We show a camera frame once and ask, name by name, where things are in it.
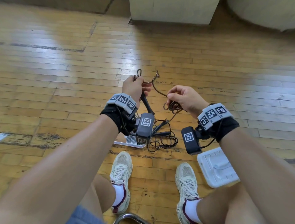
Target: wooden floor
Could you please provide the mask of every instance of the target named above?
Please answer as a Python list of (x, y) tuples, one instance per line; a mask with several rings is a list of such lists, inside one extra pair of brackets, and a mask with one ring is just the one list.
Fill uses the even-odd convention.
[[(0, 132), (10, 133), (0, 141), (1, 194), (94, 121), (138, 68), (147, 80), (159, 70), (161, 91), (188, 85), (205, 100), (222, 102), (245, 132), (295, 161), (294, 35), (248, 26), (222, 8), (210, 27), (134, 26), (129, 19), (0, 5)], [(148, 101), (157, 119), (172, 117), (156, 91)], [(99, 170), (108, 176), (116, 154), (132, 155), (129, 211), (151, 223), (178, 223), (178, 164), (191, 164), (201, 197), (212, 191), (180, 134), (196, 120), (183, 112), (171, 126), (179, 138), (175, 148), (150, 153), (113, 146)], [(105, 220), (114, 220), (110, 210)]]

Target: white plastic container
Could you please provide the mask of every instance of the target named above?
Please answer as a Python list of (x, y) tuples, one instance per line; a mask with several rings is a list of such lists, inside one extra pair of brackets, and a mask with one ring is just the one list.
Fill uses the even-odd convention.
[(208, 185), (212, 188), (239, 180), (239, 177), (220, 147), (199, 154), (197, 161)]

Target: white sock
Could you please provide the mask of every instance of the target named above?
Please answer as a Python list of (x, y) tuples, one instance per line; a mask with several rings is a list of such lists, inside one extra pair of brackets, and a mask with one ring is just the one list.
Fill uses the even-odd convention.
[(116, 191), (116, 199), (115, 199), (115, 202), (113, 203), (112, 207), (114, 206), (117, 206), (118, 204), (121, 203), (121, 201), (123, 200), (124, 198), (124, 188), (123, 188), (123, 185), (115, 185), (115, 184), (112, 184), (113, 187), (115, 188), (115, 191)]
[(200, 219), (198, 217), (198, 214), (197, 214), (197, 204), (201, 201), (201, 199), (199, 200), (192, 200), (192, 201), (189, 201), (187, 200), (186, 201), (186, 205), (185, 205), (185, 208), (184, 208), (184, 211), (185, 211), (185, 214), (194, 222), (196, 223), (200, 223)]

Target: foot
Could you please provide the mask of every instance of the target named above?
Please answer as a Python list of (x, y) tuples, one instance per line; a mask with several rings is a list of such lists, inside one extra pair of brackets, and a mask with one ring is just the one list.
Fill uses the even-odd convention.
[(196, 223), (185, 214), (185, 205), (189, 200), (199, 200), (197, 193), (197, 179), (195, 173), (188, 163), (180, 164), (176, 169), (175, 183), (180, 194), (177, 204), (177, 217), (181, 224)]
[(126, 212), (129, 206), (130, 192), (128, 190), (128, 179), (131, 176), (132, 168), (133, 164), (129, 153), (120, 152), (113, 163), (110, 178), (112, 184), (123, 186), (124, 197), (118, 205), (112, 207), (113, 213), (122, 214)]

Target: hand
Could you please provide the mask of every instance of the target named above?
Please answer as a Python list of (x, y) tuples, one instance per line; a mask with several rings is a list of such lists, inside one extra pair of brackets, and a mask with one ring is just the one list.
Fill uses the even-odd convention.
[(198, 119), (202, 110), (209, 106), (209, 103), (189, 86), (174, 86), (169, 90), (167, 97), (167, 106), (169, 106), (171, 101), (178, 102), (180, 106), (189, 112), (195, 119)]
[(143, 83), (144, 79), (142, 76), (136, 77), (136, 80), (133, 81), (134, 76), (130, 76), (123, 82), (123, 93), (128, 94), (136, 102), (136, 107), (139, 108), (139, 100), (144, 91), (145, 96), (148, 96), (148, 92), (151, 91), (152, 84)]

